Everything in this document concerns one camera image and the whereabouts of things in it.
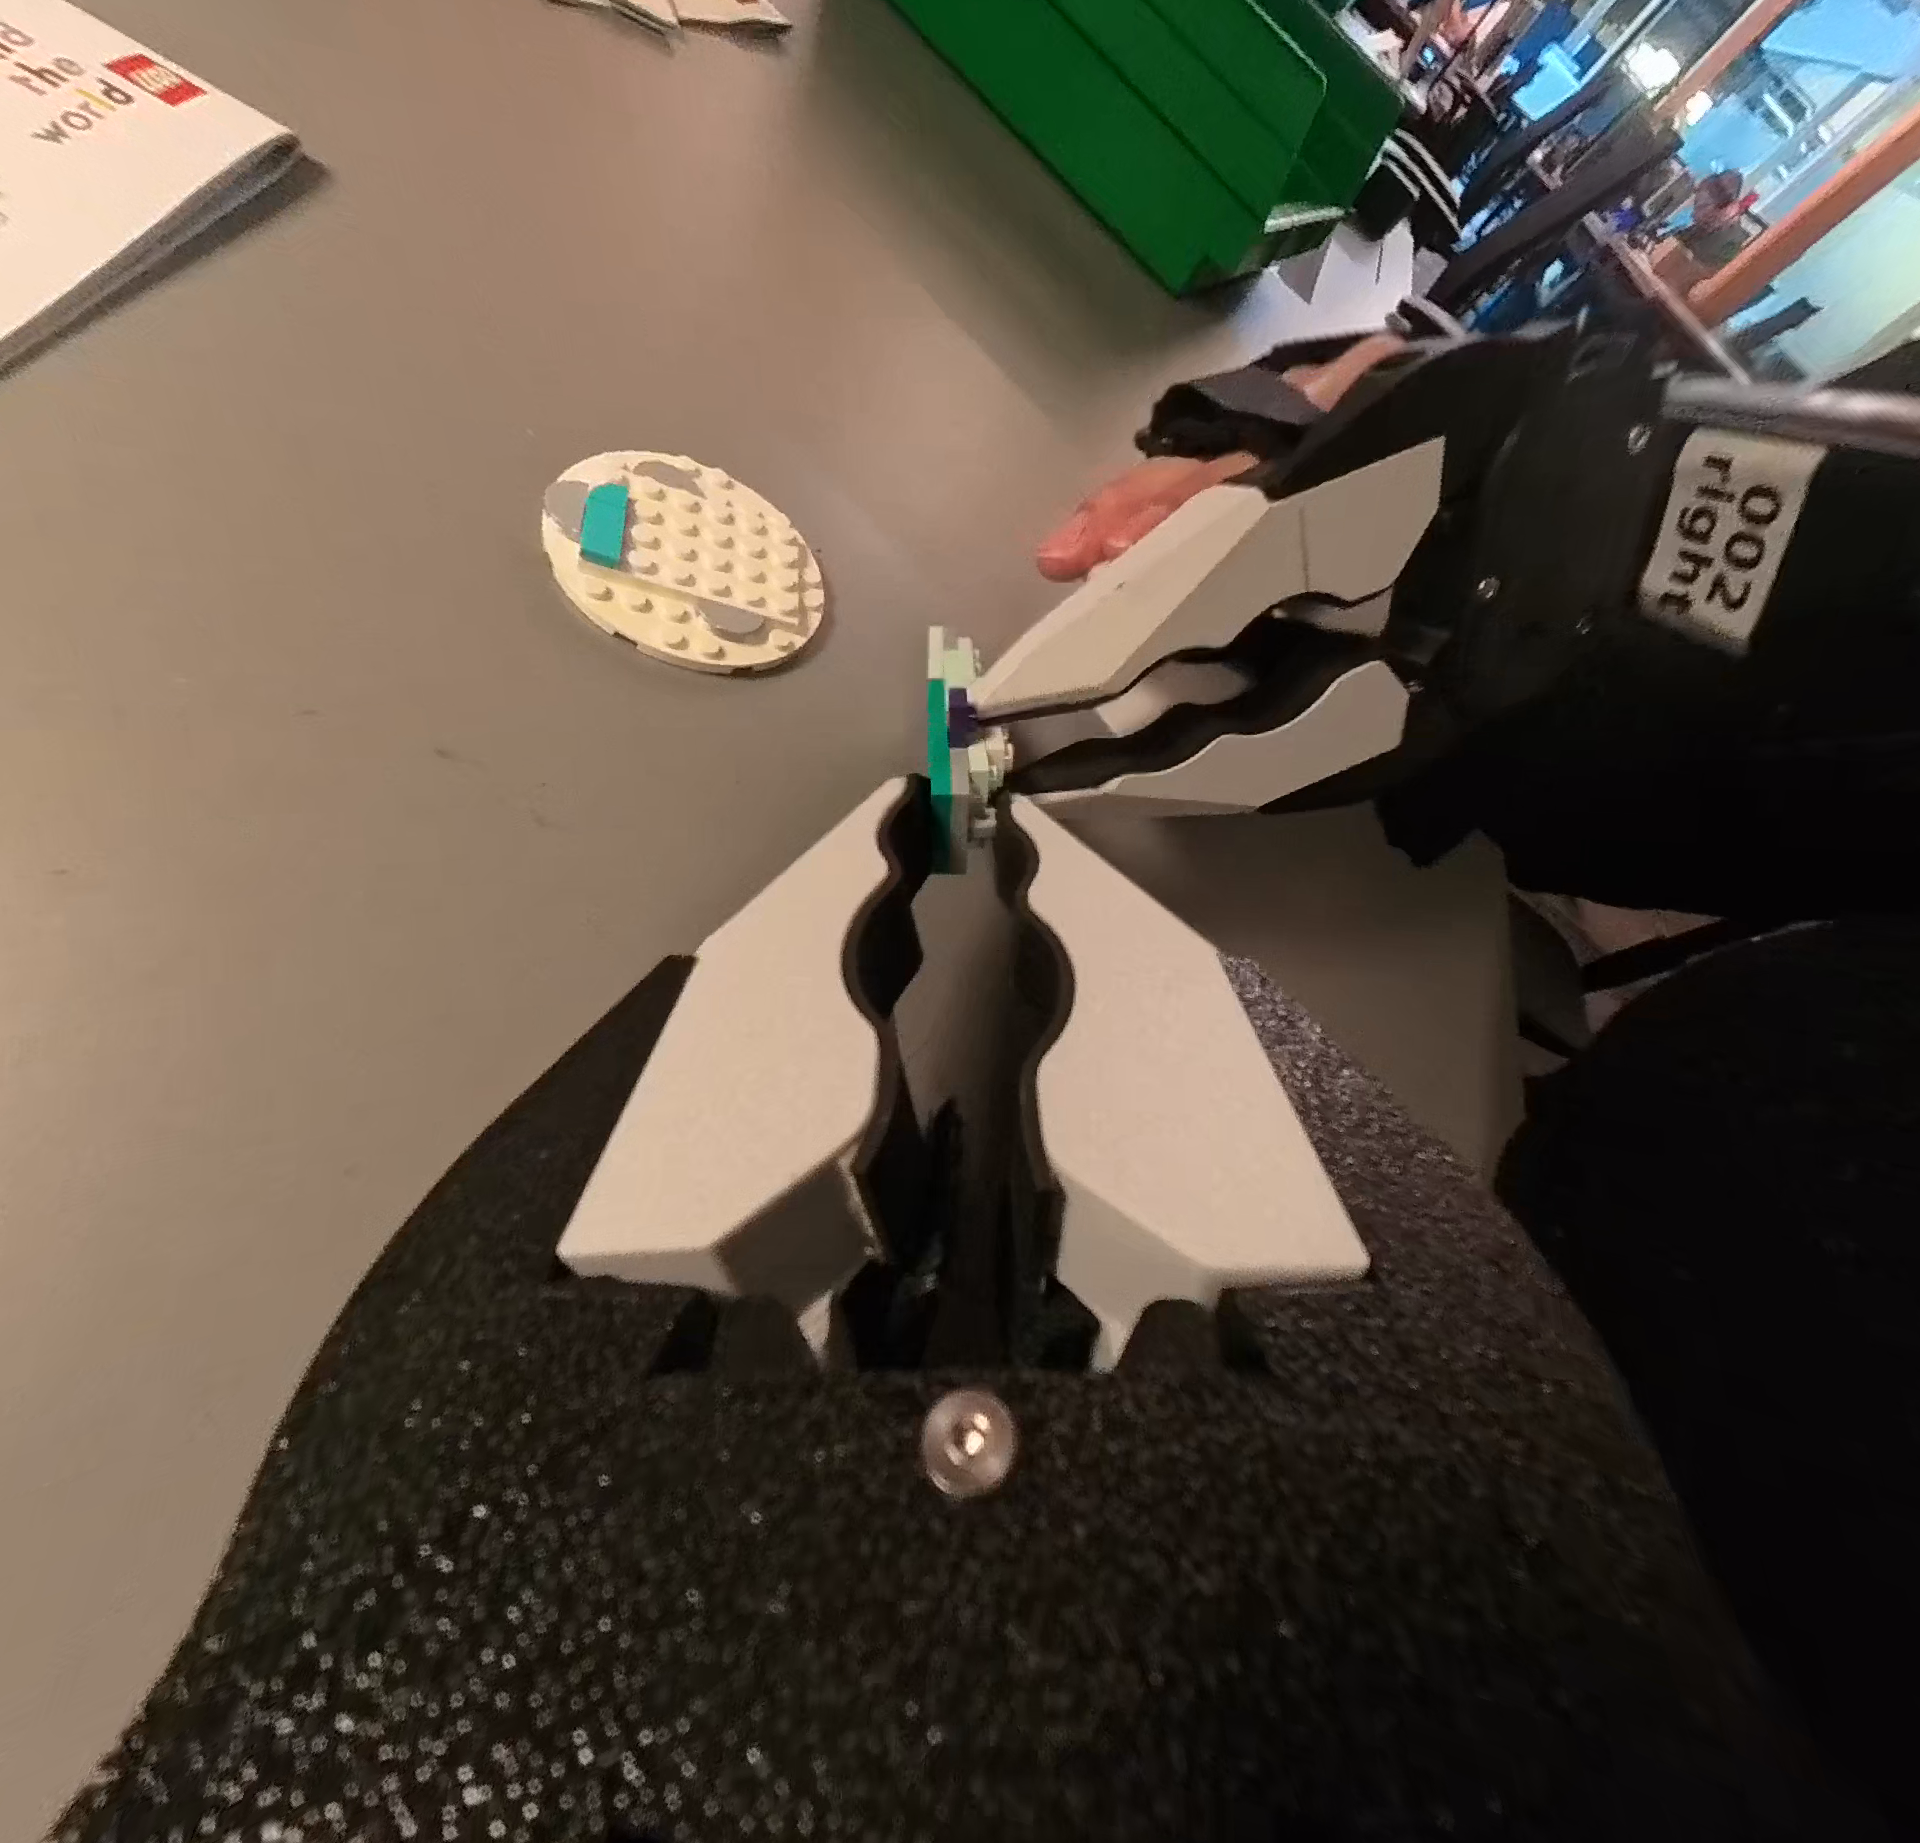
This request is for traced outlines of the white instruction booklet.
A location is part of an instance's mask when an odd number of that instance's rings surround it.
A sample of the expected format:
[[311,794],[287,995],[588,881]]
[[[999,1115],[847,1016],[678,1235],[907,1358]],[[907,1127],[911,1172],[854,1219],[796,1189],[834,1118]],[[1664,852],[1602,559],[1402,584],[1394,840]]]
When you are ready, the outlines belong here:
[[300,137],[66,0],[1,0],[1,369],[278,185]]

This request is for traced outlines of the round white lego plate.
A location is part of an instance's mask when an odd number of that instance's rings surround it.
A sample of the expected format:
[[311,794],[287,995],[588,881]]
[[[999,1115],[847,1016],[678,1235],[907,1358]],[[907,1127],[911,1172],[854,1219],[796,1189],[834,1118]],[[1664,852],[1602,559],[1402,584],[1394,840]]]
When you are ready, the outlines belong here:
[[801,529],[729,470],[685,454],[570,464],[541,491],[540,544],[585,624],[670,669],[775,675],[824,635],[828,589]]

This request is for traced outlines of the black office chair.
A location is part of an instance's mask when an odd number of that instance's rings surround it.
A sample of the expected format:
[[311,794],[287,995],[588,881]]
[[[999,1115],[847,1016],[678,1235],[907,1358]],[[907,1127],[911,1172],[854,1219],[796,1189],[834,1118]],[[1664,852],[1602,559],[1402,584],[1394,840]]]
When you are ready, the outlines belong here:
[[1667,177],[1680,149],[1669,119],[1620,119],[1554,187],[1458,251],[1419,306],[1489,339],[1574,320],[1663,330],[1675,299],[1605,219]]

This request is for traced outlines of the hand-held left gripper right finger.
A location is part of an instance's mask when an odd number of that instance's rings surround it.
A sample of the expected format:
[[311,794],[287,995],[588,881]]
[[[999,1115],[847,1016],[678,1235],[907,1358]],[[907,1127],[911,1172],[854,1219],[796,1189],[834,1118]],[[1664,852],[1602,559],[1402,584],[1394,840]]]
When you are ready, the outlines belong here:
[[1371,1259],[1213,944],[1004,797],[993,855],[1052,977],[1020,1126],[1052,1216],[1049,1279],[1116,1370],[1154,1306],[1344,1288]]

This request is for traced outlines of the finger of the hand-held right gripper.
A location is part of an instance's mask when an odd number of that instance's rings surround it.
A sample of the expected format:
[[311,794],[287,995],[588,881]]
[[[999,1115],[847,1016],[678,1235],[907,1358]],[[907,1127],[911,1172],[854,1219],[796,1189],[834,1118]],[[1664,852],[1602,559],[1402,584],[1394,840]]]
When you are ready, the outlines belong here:
[[1058,818],[1208,818],[1359,800],[1402,753],[1416,689],[1342,630],[1256,627],[1116,696],[1013,729],[1011,790]]
[[1154,667],[1281,616],[1377,636],[1441,503],[1441,437],[1271,502],[1218,485],[1099,563],[973,683],[989,720],[1096,705]]

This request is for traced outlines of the green plastic bin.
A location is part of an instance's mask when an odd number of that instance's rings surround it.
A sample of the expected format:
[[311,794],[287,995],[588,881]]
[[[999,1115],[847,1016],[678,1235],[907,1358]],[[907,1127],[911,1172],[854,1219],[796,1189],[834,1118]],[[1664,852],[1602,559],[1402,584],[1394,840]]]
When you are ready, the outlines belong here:
[[1317,249],[1402,119],[1322,0],[884,0],[1177,299]]

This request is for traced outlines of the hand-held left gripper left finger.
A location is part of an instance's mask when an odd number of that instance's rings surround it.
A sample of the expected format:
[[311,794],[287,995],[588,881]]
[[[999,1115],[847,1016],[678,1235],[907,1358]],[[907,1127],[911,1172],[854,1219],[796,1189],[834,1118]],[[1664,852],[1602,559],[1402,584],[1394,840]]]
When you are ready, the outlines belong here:
[[775,1304],[850,1353],[844,1291],[914,1238],[896,1009],[927,877],[927,785],[882,781],[703,940],[557,1244],[574,1278]]

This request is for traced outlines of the person's black sweater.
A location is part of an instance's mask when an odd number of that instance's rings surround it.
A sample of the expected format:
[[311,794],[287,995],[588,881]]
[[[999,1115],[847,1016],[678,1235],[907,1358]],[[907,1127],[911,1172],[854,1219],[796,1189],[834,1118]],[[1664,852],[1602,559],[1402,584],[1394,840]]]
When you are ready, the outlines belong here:
[[1788,927],[1645,988],[1538,1086],[1497,1189],[1746,1641],[1916,1831],[1916,921]]

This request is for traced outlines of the teal and mint lego assembly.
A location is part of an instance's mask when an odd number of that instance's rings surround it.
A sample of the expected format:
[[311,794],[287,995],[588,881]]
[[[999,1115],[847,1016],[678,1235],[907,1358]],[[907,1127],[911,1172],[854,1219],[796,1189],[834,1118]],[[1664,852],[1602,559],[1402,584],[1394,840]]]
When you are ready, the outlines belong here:
[[973,730],[946,727],[946,683],[973,692],[981,675],[971,636],[942,625],[927,630],[926,656],[926,776],[930,788],[930,870],[961,875],[973,850],[993,835],[997,800],[1013,768],[1013,747],[1002,727],[983,720]]

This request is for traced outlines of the person's right hand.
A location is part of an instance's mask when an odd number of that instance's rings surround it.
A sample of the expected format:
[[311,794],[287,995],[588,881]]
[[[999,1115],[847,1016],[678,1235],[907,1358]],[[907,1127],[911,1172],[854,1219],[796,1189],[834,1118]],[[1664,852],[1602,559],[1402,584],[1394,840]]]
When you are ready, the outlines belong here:
[[1260,458],[1228,452],[1213,458],[1149,457],[1086,496],[1037,548],[1046,584],[1078,584],[1118,559],[1165,516],[1211,486],[1224,486]]

